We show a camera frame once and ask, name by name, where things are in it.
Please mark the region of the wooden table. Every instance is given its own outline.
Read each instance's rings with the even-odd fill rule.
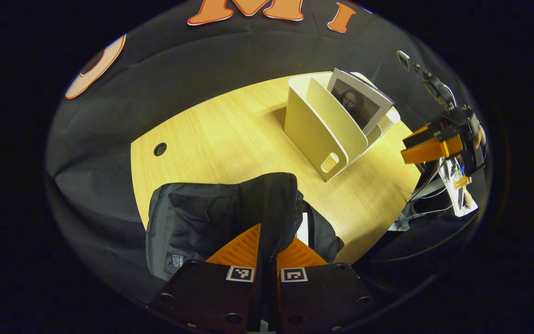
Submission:
[[[155,189],[173,182],[236,184],[265,173],[298,178],[305,200],[333,226],[345,247],[336,261],[353,264],[388,230],[420,172],[405,165],[399,122],[364,156],[324,182],[284,133],[288,79],[236,89],[161,123],[131,144],[131,174],[141,220],[148,224]],[[154,155],[158,144],[166,151]]]

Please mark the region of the orange letter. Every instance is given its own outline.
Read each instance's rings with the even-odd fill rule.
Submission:
[[[232,0],[236,7],[246,16],[253,16],[269,0]]]
[[[74,79],[70,87],[65,92],[65,98],[70,100],[83,93],[89,85],[93,84],[97,78],[112,65],[115,59],[125,45],[125,37],[121,36],[118,40],[108,45],[102,52],[100,52],[95,59],[86,64],[85,68],[80,71],[80,74]]]
[[[327,23],[327,27],[335,32],[347,32],[347,23],[356,11],[339,2],[337,2],[337,7],[339,7],[337,15],[335,15],[333,21]]]
[[[263,13],[272,19],[302,21],[304,15],[300,12],[300,7],[302,7],[302,0],[273,0],[271,7],[265,9]]]
[[[228,0],[203,0],[199,13],[191,17],[187,23],[190,26],[203,25],[203,23],[210,23],[229,19],[234,11],[226,8]]]

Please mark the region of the person in photograph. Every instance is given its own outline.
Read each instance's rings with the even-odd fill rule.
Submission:
[[[351,118],[358,124],[358,127],[360,129],[364,128],[368,123],[368,119],[364,114],[364,97],[362,97],[362,94],[354,89],[349,89],[343,94],[333,95],[337,97],[337,101],[347,110]]]

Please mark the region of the black and white photograph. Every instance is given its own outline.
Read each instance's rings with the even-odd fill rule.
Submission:
[[[377,88],[337,68],[327,88],[365,135],[394,104]]]
[[[379,109],[374,101],[341,80],[335,82],[331,94],[347,110],[360,129],[372,120]]]

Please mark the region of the orange gripper pad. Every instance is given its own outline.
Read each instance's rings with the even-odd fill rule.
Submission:
[[[292,244],[284,251],[277,254],[277,272],[283,268],[299,268],[322,266],[327,264],[321,256],[310,249],[305,243],[298,238],[294,238]]]
[[[401,151],[405,163],[422,163],[439,158],[448,158],[450,155],[463,150],[460,136],[456,135],[446,141],[431,138],[411,148]]]
[[[257,267],[261,224],[256,224],[220,248],[206,262],[244,268]]]

